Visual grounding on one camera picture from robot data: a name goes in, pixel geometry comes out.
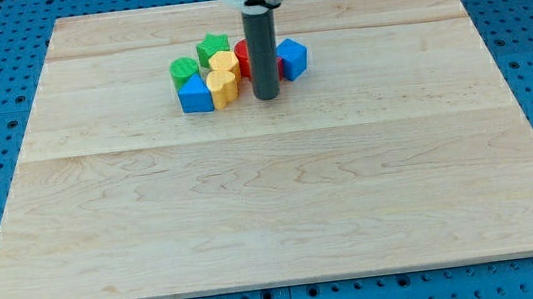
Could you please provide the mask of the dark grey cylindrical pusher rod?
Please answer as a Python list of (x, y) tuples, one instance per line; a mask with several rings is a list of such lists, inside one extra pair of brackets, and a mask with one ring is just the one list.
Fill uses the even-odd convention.
[(262, 101), (273, 100), (280, 91), (273, 11), (243, 13), (242, 19), (254, 96)]

